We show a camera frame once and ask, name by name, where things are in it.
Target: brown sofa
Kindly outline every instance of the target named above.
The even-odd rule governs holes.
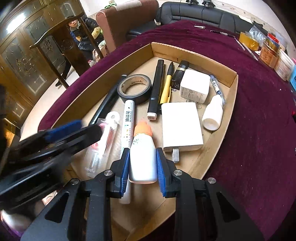
[[[127,42],[130,29],[153,21],[157,10],[157,0],[133,0],[98,12],[96,21],[103,30],[108,51]]]

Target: black leather sofa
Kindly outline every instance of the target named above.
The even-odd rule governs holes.
[[[218,28],[226,29],[233,33],[249,31],[253,26],[251,23],[242,20],[239,16],[217,9],[206,8],[204,5],[178,2],[165,2],[157,11],[156,21],[161,25],[173,23],[179,20],[192,20],[198,23],[209,24]],[[254,23],[265,35],[267,31],[263,29],[262,25]],[[154,21],[145,23],[142,26],[131,29],[127,35],[127,40],[131,40],[136,36],[148,30],[156,28]]]

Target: red object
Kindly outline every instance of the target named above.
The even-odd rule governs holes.
[[[273,36],[271,33],[268,33],[267,36],[270,37],[275,42],[279,43],[278,39],[275,36]]]
[[[293,119],[294,119],[294,121],[296,123],[296,113],[295,113],[295,111],[292,112],[292,117],[293,117]]]

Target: white marker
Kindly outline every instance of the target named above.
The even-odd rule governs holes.
[[[127,100],[124,105],[122,131],[121,131],[121,153],[122,156],[124,148],[130,148],[133,142],[133,127],[134,127],[134,111],[135,102],[132,100]],[[130,181],[128,179],[126,185],[126,192],[123,197],[119,199],[121,204],[129,204],[131,202],[131,191],[130,191]]]

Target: electrical tape roll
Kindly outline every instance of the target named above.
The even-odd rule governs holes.
[[[132,85],[135,84],[144,84],[146,85],[145,89],[138,94],[128,95],[124,92]],[[117,87],[117,93],[123,100],[126,102],[127,100],[133,100],[135,105],[142,104],[150,98],[152,90],[151,80],[148,76],[143,74],[134,74],[126,77],[124,80],[120,82]]]

